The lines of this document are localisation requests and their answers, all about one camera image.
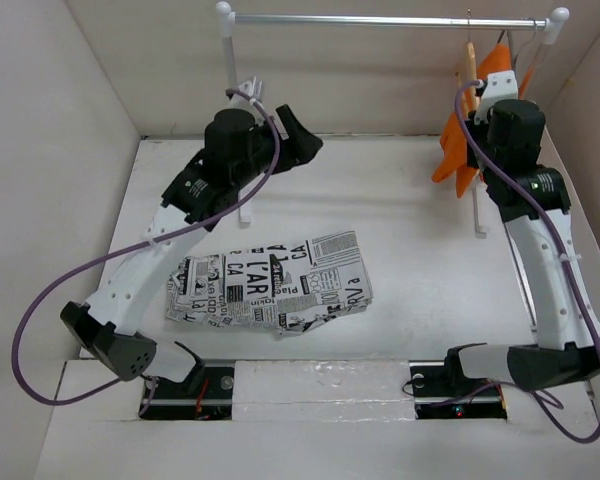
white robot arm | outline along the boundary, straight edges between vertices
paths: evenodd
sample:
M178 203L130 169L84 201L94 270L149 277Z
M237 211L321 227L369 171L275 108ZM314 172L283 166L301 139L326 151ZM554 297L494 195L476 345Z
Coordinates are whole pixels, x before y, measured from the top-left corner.
M571 265L599 339L600 323L591 308L573 247L564 180L557 170L537 164L544 114L537 105L518 100L511 71L489 75L481 93L480 107L466 123L472 137L489 159L542 207L566 253L560 252L537 210L470 148L468 163L482 171L487 193L520 252L536 310L537 344L456 347L445 359L449 376L513 382L526 391L587 379L598 373L600 362L573 286L565 276L564 262Z
M255 78L241 85L255 98L261 88ZM204 148L162 195L162 205L144 234L149 246L128 255L105 285L83 304L68 303L60 315L81 345L123 381L148 375L185 389L198 386L202 359L178 343L156 344L138 330L156 292L215 224L164 237L235 205L240 190L271 165L277 132L257 125L251 108L236 95L229 108L216 114L205 130ZM322 147L322 140L309 133L288 106L276 112L288 138L278 139L274 174L308 163ZM156 243L154 238L164 241Z

red wire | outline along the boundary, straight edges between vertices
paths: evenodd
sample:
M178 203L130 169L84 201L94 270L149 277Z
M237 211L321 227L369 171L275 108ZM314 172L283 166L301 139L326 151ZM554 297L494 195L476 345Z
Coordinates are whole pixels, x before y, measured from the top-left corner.
M196 413L194 418L198 418L198 415L200 414L200 412L202 411L202 407L200 406L200 403L202 402L202 398L204 397L204 394L207 393L207 387L209 386L209 379L205 378L204 383L202 384L202 391L200 392L200 395L198 395L198 400L196 402Z

cable tie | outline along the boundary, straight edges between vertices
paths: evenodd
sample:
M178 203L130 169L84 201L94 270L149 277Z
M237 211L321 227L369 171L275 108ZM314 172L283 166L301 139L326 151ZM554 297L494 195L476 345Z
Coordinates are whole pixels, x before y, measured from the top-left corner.
M560 254L558 260L561 262L578 262L582 260L582 255L576 253L575 255L567 255L566 253Z

white table surface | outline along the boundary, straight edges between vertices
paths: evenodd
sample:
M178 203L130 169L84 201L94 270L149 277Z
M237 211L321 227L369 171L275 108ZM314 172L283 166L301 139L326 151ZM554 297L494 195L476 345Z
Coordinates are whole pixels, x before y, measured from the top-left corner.
M166 186L201 146L195 140L140 144L112 249L138 240ZM281 339L166 320L163 290L142 332L179 340L203 358L231 359L429 359L464 343L531 341L497 209L482 192L481 221L491 235L477 239L471 195L457 200L451 182L430 180L440 155L433 137L328 138L312 163L274 176L256 196L251 226L231 215L192 252L354 229L375 295L367 312ZM103 279L118 263L107 264Z
M199 146L141 143L112 248L137 239L163 189ZM451 183L429 179L439 160L437 138L328 138L312 164L265 187L254 202L252 226L240 228L237 215L227 218L196 249L204 255L354 228L375 293L366 313L280 340L267 332L167 321L161 292L144 333L183 341L206 358L235 359L386 362L442 358L450 346L475 341L529 342L529 317L498 213L483 194L481 217L491 234L477 239L471 197L457 200ZM107 266L104 279L114 266ZM249 386L264 388L270 378L282 388L293 380L277 366L255 371L267 373ZM371 371L378 376L377 366ZM365 390L371 384L393 392L401 375L398 365L387 369L385 386L381 380L348 383L348 397L371 395ZM98 362L68 362L59 396L110 378ZM600 440L588 446L567 440L515 389L505 392L508 422L413 421L413 406L404 398L390 411L391 419L404 412L400 421L382 415L356 421L355 412L349 421L333 421L324 412L339 410L328 395L326 406L335 410L312 416L313 397L289 405L286 394L273 389L268 396L255 387L242 390L240 407L258 403L260 410L234 421L147 422L136 416L140 392L135 381L54 409L37 478L600 479ZM581 435L592 431L595 414L582 385L556 393L566 404L559 418L567 427Z

orange cloth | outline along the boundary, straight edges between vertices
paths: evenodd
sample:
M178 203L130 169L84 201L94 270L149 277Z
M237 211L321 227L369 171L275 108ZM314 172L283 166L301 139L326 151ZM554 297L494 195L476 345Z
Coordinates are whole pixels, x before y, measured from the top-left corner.
M478 78L487 78L495 72L511 70L509 47L499 43L478 67ZM440 146L444 151L444 160L431 176L431 180L440 183L456 172L456 195L462 197L469 188L471 180L478 170L467 166L467 141L462 134L455 112L452 112L440 137Z

